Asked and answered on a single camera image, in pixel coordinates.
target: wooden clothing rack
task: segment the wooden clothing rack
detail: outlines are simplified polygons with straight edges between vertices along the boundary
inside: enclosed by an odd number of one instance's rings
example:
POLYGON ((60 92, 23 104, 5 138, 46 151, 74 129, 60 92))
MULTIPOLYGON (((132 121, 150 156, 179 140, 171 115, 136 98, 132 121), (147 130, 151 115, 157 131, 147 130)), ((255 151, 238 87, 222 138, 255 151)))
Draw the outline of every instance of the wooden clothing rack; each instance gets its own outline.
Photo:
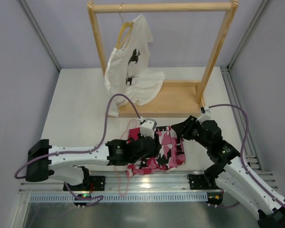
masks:
MULTIPOLYGON (((105 50, 100 34, 97 13, 133 13, 133 12, 194 12, 225 11, 210 58, 201 81, 175 80, 163 82, 157 96, 143 106, 136 106, 143 117, 188 117, 200 115, 200 107, 204 106, 203 93, 209 81, 213 67, 218 59, 225 37, 238 8, 238 0, 214 3, 156 3, 156 4, 111 4, 96 5, 87 3, 87 9, 93 29, 96 47, 103 74, 107 67, 105 50)), ((131 105, 127 103, 118 108, 119 117, 135 117, 131 105)))

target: table surface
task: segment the table surface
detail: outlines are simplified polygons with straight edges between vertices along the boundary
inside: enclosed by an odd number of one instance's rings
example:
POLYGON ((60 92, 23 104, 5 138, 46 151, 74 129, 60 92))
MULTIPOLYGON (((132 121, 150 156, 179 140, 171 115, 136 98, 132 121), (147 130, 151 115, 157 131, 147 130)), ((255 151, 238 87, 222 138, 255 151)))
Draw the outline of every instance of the table surface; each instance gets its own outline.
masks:
MULTIPOLYGON (((163 71, 167 80, 201 80, 204 67, 154 67, 163 71)), ((204 93, 206 105, 229 104, 219 67, 215 67, 204 93)), ((100 142, 104 130, 105 109, 109 95, 100 68, 62 69, 43 129, 42 139, 57 146, 92 146, 100 142)), ((211 110, 222 129, 223 137, 236 149, 241 141, 230 107, 211 110)), ((186 118, 155 118, 158 126, 172 125, 186 118)), ((105 142, 119 139, 131 119, 109 118, 105 142)), ((211 166, 206 149, 194 141, 185 141, 186 164, 176 171, 203 171, 211 166)), ((90 171, 113 171, 112 166, 86 165, 90 171)))

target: wall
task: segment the wall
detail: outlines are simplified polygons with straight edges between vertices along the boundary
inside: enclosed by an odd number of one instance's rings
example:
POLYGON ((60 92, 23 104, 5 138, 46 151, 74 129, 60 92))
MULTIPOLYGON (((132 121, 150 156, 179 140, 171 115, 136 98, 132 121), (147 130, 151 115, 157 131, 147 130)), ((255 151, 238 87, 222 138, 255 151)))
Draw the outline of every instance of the wall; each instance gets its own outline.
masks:
POLYGON ((0 228, 10 227, 13 175, 40 139, 58 71, 15 0, 0 0, 0 228))
POLYGON ((285 194, 285 0, 273 0, 232 68, 263 166, 285 194))
MULTIPOLYGON (((181 2, 229 0, 182 0, 181 2)), ((240 0, 236 16, 218 57, 227 65, 262 0, 240 0)), ((86 10, 87 0, 27 0, 62 68, 100 67, 86 10)), ((179 2, 177 0, 94 0, 95 4, 179 2)), ((124 13, 124 21, 139 14, 124 13)), ((154 42, 149 45, 150 66, 205 66, 224 12, 144 13, 154 42)), ((107 59, 122 25, 116 14, 100 14, 98 21, 107 59)))

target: folded clothing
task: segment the folded clothing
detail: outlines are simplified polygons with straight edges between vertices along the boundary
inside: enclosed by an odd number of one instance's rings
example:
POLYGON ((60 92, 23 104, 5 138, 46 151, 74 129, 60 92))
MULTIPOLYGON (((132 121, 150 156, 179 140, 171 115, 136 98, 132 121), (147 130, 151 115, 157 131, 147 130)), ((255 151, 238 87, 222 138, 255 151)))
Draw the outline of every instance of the folded clothing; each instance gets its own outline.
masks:
MULTIPOLYGON (((156 171, 169 171, 182 165, 186 161, 183 141, 170 126, 156 127, 155 133, 159 136, 161 149, 157 157, 143 158, 126 169, 127 177, 135 174, 150 174, 156 171)), ((129 139, 138 140, 140 128, 129 130, 129 139)))

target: wooden hanger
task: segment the wooden hanger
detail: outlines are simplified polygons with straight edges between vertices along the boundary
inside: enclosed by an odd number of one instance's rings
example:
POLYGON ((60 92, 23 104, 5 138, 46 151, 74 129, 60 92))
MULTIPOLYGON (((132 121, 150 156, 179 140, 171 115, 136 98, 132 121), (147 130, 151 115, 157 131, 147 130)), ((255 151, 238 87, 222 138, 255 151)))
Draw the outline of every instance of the wooden hanger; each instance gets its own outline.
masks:
POLYGON ((122 27, 121 27, 121 29, 119 31, 119 36, 118 36, 117 43, 116 43, 116 49, 117 50, 119 50, 123 46, 123 44, 125 43, 125 41, 127 40, 128 36, 130 35, 130 33, 132 32, 132 29, 133 29, 133 22, 126 22, 126 23, 124 23, 124 18, 122 17, 121 12, 120 12, 121 9, 122 9, 122 5, 123 5, 123 3, 120 4, 120 7, 119 7, 119 16, 122 19, 123 25, 122 25, 122 27), (122 42, 120 42, 120 40, 121 40, 121 38, 123 36, 123 33, 124 33, 124 31, 127 28, 129 28, 129 31, 127 32, 127 34, 123 38, 122 42))

